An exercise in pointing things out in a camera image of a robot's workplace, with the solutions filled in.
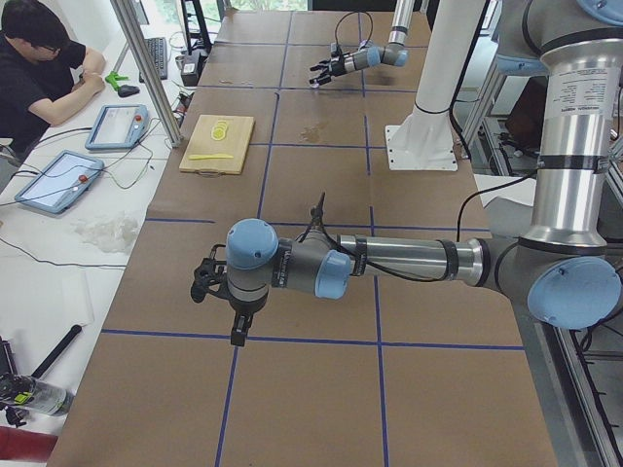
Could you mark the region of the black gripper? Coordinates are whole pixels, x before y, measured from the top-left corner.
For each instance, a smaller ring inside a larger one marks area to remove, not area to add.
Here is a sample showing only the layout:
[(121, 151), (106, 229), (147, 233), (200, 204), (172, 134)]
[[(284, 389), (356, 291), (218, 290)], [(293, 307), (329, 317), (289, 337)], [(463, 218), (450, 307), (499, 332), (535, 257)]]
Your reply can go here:
[(319, 80), (322, 85), (332, 82), (333, 77), (339, 77), (350, 73), (349, 56), (340, 54), (332, 57), (330, 60), (320, 60), (316, 65), (310, 68), (311, 71), (327, 71), (328, 74), (322, 73), (309, 79), (309, 83), (313, 79)]
[(236, 297), (229, 299), (231, 307), (238, 313), (235, 317), (230, 335), (231, 345), (244, 346), (244, 340), (247, 339), (249, 330), (252, 327), (253, 314), (259, 312), (265, 306), (266, 302), (266, 296), (250, 302), (240, 300)]

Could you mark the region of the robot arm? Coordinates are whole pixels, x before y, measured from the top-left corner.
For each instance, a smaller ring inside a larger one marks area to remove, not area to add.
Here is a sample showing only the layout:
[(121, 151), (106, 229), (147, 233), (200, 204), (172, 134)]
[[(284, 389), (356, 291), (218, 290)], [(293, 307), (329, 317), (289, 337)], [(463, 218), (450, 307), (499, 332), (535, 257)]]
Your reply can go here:
[(460, 280), (497, 291), (549, 325), (576, 330), (616, 307), (622, 284), (606, 260), (597, 218), (609, 169), (609, 132), (622, 68), (618, 1), (511, 1), (500, 20), (499, 57), (511, 73), (548, 76), (531, 224), (516, 240), (331, 237), (316, 206), (297, 239), (259, 219), (227, 236), (221, 292), (244, 345), (271, 288), (338, 299), (353, 276), (386, 273), (416, 282)]
[(349, 16), (355, 15), (355, 12), (344, 14), (334, 29), (334, 41), (330, 44), (330, 57), (320, 60), (310, 68), (311, 72), (318, 72), (316, 76), (310, 77), (310, 87), (317, 89), (330, 83), (333, 78), (380, 64), (404, 66), (409, 54), (405, 48), (405, 40), (408, 37), (414, 4), (414, 0), (396, 2), (388, 43), (382, 47), (375, 45), (371, 40), (374, 23), (372, 16), (364, 12), (370, 21), (368, 37), (359, 43), (356, 51), (347, 53), (343, 52), (340, 45), (338, 31), (341, 23)]

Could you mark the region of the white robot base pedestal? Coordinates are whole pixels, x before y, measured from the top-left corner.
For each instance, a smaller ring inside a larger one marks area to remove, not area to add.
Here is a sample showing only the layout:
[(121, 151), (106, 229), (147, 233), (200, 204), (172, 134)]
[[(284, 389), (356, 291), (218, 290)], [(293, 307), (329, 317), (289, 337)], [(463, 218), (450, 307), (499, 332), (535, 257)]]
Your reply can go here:
[(413, 111), (401, 125), (385, 128), (391, 170), (458, 169), (451, 124), (453, 101), (488, 5), (469, 0), (439, 3)]

